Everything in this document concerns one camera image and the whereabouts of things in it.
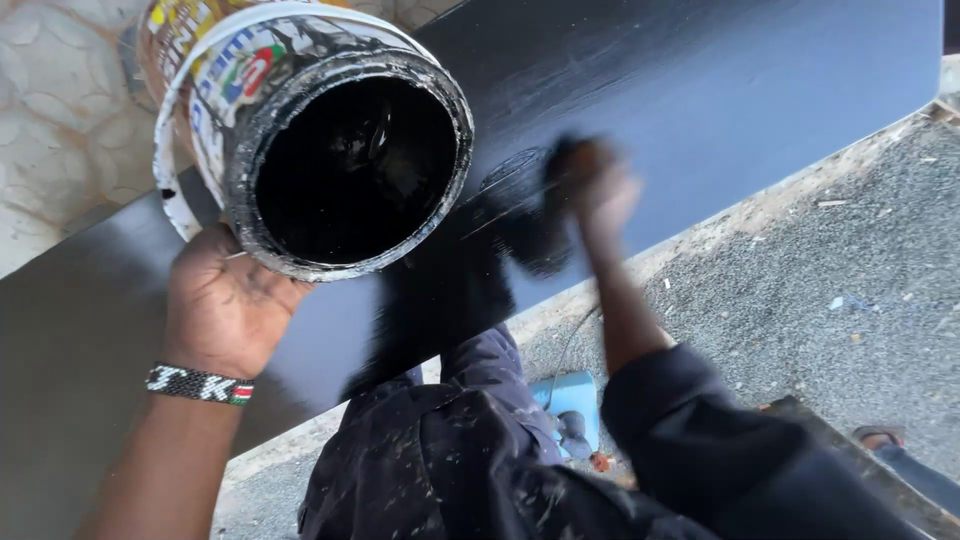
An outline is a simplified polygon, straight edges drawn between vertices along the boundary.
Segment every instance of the power cord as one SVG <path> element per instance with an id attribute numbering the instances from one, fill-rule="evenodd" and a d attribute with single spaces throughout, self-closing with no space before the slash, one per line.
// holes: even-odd
<path id="1" fill-rule="evenodd" d="M 553 389 L 557 385 L 557 377 L 560 376 L 560 371 L 564 369 L 566 361 L 566 350 L 570 347 L 570 343 L 573 341 L 573 337 L 580 332 L 580 328 L 587 322 L 587 319 L 590 318 L 590 315 L 596 313 L 597 309 L 600 308 L 599 304 L 594 305 L 590 308 L 586 315 L 580 319 L 580 322 L 577 323 L 577 326 L 573 328 L 573 331 L 570 332 L 570 335 L 566 338 L 566 344 L 564 345 L 564 351 L 560 353 L 560 362 L 557 364 L 557 370 L 553 372 L 553 382 L 550 383 L 550 393 L 546 397 L 546 406 L 543 410 L 550 408 L 550 404 L 553 403 Z"/>

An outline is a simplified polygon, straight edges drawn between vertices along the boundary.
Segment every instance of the cloth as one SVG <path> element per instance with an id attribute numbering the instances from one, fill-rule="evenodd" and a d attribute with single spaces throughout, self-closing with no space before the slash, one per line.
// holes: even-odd
<path id="1" fill-rule="evenodd" d="M 960 485 L 923 465 L 904 448 L 886 444 L 874 450 L 874 455 L 890 465 L 914 489 L 934 501 L 941 508 L 960 517 Z"/>
<path id="2" fill-rule="evenodd" d="M 688 347 L 611 377 L 601 415 L 627 490 L 555 464 L 498 327 L 348 406 L 302 507 L 314 538 L 918 538 L 800 426 L 736 409 Z"/>

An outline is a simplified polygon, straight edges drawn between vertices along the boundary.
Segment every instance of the black and white beaded bracelet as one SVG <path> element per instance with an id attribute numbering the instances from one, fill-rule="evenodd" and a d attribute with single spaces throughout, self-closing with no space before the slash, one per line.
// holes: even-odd
<path id="1" fill-rule="evenodd" d="M 253 392 L 253 381 L 157 362 L 147 378 L 147 390 L 191 400 L 244 405 Z"/>

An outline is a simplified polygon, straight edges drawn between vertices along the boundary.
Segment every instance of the paint bucket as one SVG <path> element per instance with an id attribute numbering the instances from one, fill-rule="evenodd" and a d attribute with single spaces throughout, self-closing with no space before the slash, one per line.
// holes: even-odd
<path id="1" fill-rule="evenodd" d="M 463 187 L 463 92 L 385 21 L 320 3 L 158 0 L 138 54 L 161 102 L 157 188 L 184 239 L 201 226 L 177 181 L 174 133 L 244 250 L 308 282 L 403 257 Z"/>

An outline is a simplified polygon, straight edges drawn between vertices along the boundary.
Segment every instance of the hand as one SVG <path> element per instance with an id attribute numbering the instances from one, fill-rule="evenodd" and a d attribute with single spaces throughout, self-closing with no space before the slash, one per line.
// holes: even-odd
<path id="1" fill-rule="evenodd" d="M 204 229 L 174 260 L 164 361 L 238 379 L 266 367 L 313 283 L 267 270 L 243 255 L 227 225 Z"/>
<path id="2" fill-rule="evenodd" d="M 547 176 L 576 213 L 588 250 L 609 251 L 633 214 L 640 181 L 601 140 L 562 142 L 547 164 Z"/>

